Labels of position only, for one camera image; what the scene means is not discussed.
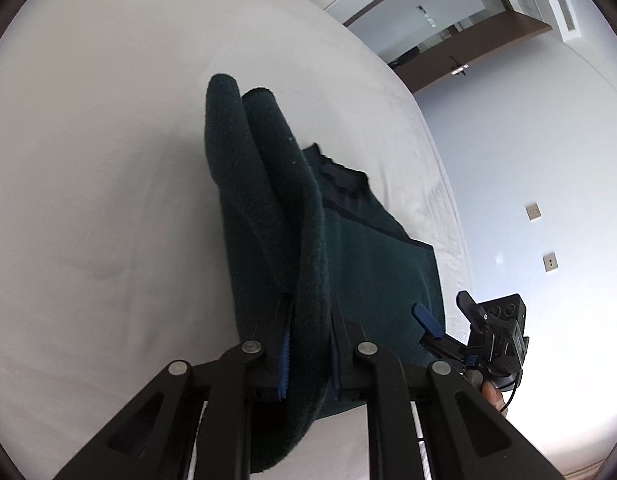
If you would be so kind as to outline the right hand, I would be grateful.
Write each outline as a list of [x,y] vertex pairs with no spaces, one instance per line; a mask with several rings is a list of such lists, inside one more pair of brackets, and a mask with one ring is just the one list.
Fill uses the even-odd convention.
[[502,392],[492,382],[483,382],[481,392],[485,400],[491,404],[497,412],[502,414],[502,416],[507,416],[507,402],[503,398]]

